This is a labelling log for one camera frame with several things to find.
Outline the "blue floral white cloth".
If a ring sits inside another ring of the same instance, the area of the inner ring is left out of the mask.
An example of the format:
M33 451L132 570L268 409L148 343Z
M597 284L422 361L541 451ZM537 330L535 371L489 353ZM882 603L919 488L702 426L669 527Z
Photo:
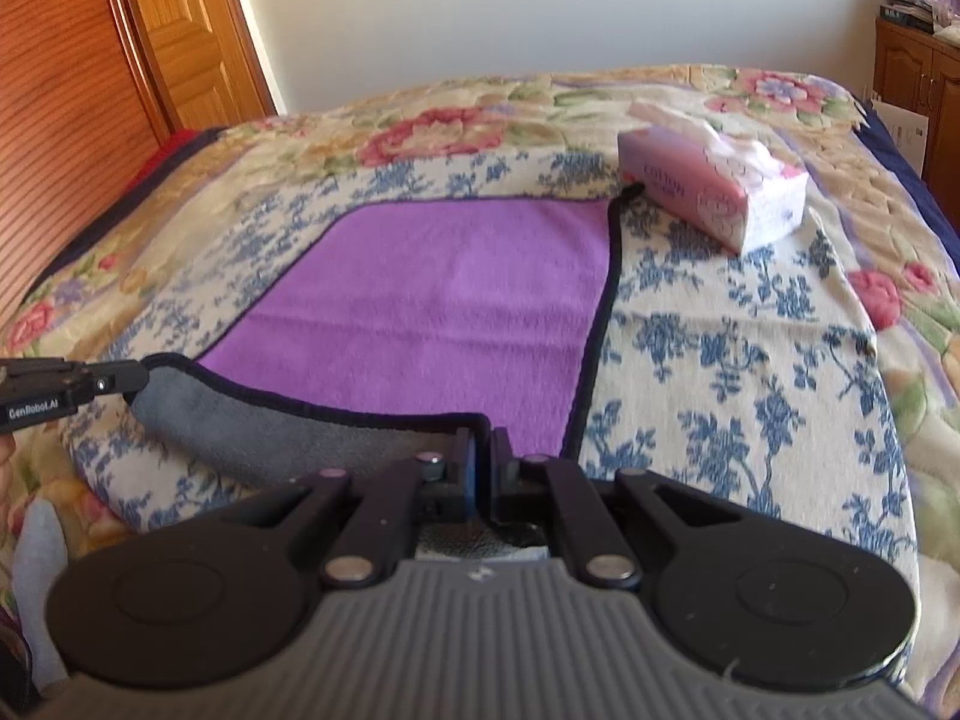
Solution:
M815 216L743 257L596 151L224 177L244 208L107 348L160 355L135 401L65 424L137 532L320 468L370 476L480 413L593 478L651 470L916 562L877 343Z

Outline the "purple and grey towel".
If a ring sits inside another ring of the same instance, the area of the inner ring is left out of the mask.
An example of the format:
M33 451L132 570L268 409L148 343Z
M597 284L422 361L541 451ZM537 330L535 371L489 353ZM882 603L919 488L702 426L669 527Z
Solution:
M151 356L132 415L254 488L443 452L462 426L576 457L622 210L514 197L350 211L200 356Z

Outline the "wooden door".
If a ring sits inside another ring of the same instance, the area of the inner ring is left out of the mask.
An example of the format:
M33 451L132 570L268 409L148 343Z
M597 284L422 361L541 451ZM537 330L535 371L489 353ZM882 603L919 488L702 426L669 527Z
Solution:
M174 130L277 112L241 0L127 0L149 79Z

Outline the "white paper bag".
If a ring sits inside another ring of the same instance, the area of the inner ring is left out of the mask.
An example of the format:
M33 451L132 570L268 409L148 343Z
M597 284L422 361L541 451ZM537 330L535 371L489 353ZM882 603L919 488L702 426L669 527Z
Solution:
M889 131L901 156L907 160L914 172L921 176L926 162L926 149L928 149L928 117L903 107L884 103L880 99L872 99L872 109Z

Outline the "red pillow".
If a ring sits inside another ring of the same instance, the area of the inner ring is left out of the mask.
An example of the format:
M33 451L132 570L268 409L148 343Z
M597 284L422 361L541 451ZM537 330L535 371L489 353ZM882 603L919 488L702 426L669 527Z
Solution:
M161 169L176 167L185 158L189 146L199 138L199 135L200 130L193 128L181 128L172 133L171 137L164 140L160 148L156 149L155 153L151 154L139 167L139 171L133 174L132 181L124 187L125 192L139 187Z

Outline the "floral bed blanket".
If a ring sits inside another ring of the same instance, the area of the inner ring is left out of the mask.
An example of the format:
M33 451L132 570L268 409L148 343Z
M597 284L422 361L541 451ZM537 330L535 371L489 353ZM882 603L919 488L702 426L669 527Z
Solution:
M610 476L644 461L893 559L921 596L908 686L953 715L957 236L872 110L818 76L490 76L240 125L32 288L3 316L3 353L88 359L135 335L194 348L342 211L370 203L595 199L612 188L615 135L638 101L804 166L811 219L736 259L647 200L623 212L583 465Z

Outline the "pink tissue pack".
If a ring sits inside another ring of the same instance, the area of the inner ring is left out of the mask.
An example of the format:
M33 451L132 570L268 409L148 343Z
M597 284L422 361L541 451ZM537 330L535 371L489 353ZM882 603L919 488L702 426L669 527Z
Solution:
M638 101L617 135L623 180L737 255L802 224L809 176L757 140L727 137L681 110Z

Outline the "dark book stack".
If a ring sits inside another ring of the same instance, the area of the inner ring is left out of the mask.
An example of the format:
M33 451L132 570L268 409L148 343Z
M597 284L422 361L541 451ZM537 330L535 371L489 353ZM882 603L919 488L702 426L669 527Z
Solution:
M900 5L880 5L878 7L878 16L884 21L889 21L894 25L903 26L903 28L921 31L924 34L934 32L934 20L929 11L922 8L900 7Z

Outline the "wooden slatted wardrobe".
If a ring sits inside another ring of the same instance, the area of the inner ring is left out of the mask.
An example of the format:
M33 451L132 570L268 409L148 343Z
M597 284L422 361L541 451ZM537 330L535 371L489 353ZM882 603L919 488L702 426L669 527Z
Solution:
M172 132L130 0L2 0L2 314Z

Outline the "wooden sideboard cabinet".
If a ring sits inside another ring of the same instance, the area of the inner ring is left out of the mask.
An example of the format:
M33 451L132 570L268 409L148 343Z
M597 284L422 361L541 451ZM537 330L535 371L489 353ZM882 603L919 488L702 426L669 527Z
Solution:
M953 226L958 226L958 83L957 46L892 21L875 21L872 91L882 103L928 119L921 177Z

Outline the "grey sock foot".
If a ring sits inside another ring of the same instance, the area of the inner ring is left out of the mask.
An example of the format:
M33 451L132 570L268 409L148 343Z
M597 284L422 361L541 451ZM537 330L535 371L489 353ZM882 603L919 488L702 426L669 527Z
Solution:
M46 621L50 590L67 566L67 543L57 511L48 500L37 499L26 511L14 551L13 594L29 649L32 685L43 697L57 692L68 679Z

